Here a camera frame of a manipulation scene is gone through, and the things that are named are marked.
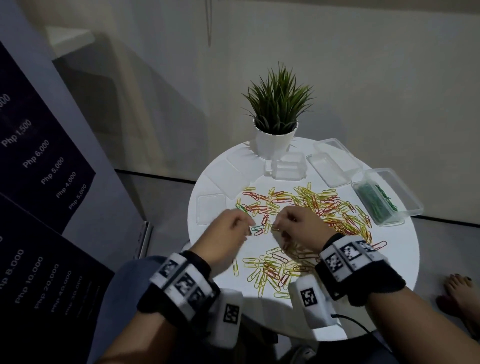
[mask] clear plastic box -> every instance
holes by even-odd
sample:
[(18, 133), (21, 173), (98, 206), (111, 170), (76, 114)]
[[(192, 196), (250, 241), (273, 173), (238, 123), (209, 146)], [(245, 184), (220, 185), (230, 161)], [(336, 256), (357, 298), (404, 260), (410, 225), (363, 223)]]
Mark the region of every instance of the clear plastic box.
[(423, 213), (423, 204), (391, 168), (367, 170), (352, 187), (379, 226), (399, 225)]
[(352, 183), (352, 179), (343, 172), (327, 153), (312, 154), (307, 156), (307, 161), (330, 188), (337, 188)]
[(320, 153), (328, 154), (349, 178), (363, 169), (348, 149), (335, 138), (316, 142), (313, 147)]
[(208, 225), (227, 209), (224, 194), (204, 194), (197, 197), (197, 225)]
[(230, 200), (250, 186), (250, 181), (226, 160), (209, 166), (205, 174)]
[(302, 152), (287, 152), (280, 160), (267, 160), (264, 175), (278, 181), (300, 181), (307, 177), (305, 155)]
[(227, 160), (250, 182), (255, 182), (264, 175), (265, 161), (248, 147), (242, 147), (230, 153)]

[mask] white device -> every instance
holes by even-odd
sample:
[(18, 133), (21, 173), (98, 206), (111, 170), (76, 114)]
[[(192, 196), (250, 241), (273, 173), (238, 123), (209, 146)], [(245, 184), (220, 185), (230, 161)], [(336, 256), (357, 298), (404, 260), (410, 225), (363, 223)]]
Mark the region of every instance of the white device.
[(299, 277), (295, 282), (295, 288), (302, 302), (307, 325), (311, 329), (336, 325), (336, 320), (331, 316), (335, 313), (333, 306), (325, 298), (313, 274)]
[(221, 289), (220, 295), (209, 311), (206, 341), (223, 349), (233, 349), (239, 336), (243, 311), (243, 294), (239, 291)]

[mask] white plant pot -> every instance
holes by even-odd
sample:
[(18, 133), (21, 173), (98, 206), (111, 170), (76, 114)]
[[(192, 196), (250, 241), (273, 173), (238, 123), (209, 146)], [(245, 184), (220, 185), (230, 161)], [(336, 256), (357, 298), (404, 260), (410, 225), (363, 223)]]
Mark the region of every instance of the white plant pot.
[(268, 160), (278, 160), (282, 158), (288, 150), (288, 146), (290, 145), (290, 142), (292, 141), (298, 127), (299, 123), (297, 122), (297, 125), (295, 125), (293, 131), (289, 132), (288, 134), (273, 135), (262, 132), (255, 125), (255, 129), (257, 129), (255, 142), (257, 144), (256, 149), (258, 155), (263, 159)]

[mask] person's left hand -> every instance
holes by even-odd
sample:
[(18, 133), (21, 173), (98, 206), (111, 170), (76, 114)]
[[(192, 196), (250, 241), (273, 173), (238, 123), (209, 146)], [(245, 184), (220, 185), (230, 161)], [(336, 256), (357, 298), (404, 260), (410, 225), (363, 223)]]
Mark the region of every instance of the person's left hand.
[(238, 209), (225, 210), (205, 230), (190, 248), (212, 269), (210, 277), (227, 270), (241, 246), (251, 235), (250, 226), (255, 221), (249, 214)]

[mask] hand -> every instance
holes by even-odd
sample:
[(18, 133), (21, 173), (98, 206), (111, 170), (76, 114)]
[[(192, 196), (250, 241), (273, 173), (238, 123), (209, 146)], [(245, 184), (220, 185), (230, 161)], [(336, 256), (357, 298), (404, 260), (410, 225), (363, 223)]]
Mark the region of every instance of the hand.
[(211, 277), (227, 270), (241, 246), (251, 235), (255, 221), (238, 209), (222, 212), (191, 247), (212, 269)]
[(321, 252), (336, 231), (325, 224), (312, 210), (287, 206), (276, 217), (273, 227), (282, 232), (287, 243), (292, 240), (314, 251)]

